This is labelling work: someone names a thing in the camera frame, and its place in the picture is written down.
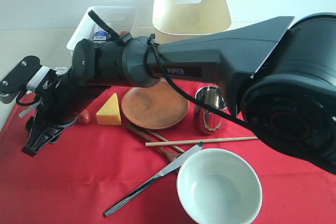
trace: white bowl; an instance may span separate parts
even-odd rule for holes
[[[259,178],[237,154],[204,149],[191,155],[177,176],[184,210],[199,224],[250,224],[263,198]]]

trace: beige plastic bin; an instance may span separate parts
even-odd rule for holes
[[[161,44],[219,33],[232,23],[226,0],[154,0],[152,21]]]

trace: stainless steel cup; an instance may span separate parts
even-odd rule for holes
[[[205,86],[199,89],[195,98],[218,110],[224,111],[226,104],[218,86]],[[206,133],[213,134],[224,126],[224,120],[219,115],[195,105],[194,109],[196,127]]]

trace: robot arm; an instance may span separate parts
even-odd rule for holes
[[[19,63],[2,80],[0,99],[9,103],[26,90],[36,93],[40,103],[23,148],[34,156],[46,143],[54,143],[104,90],[112,85],[151,87],[163,76],[163,69],[174,79],[218,84],[231,115],[211,108],[214,113],[252,130],[275,150],[336,174],[332,103],[336,15],[312,15],[289,28],[292,21],[293,17],[277,17],[155,45],[156,50],[148,37],[130,34],[102,45],[84,39],[62,76],[41,66],[37,57],[25,58],[25,64]],[[17,80],[20,75],[25,77],[22,81]],[[245,122],[235,118],[240,111]]]

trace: brown plate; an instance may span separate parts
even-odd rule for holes
[[[189,101],[166,81],[151,88],[131,88],[122,99],[121,109],[133,124],[151,130],[171,127],[189,110]]]

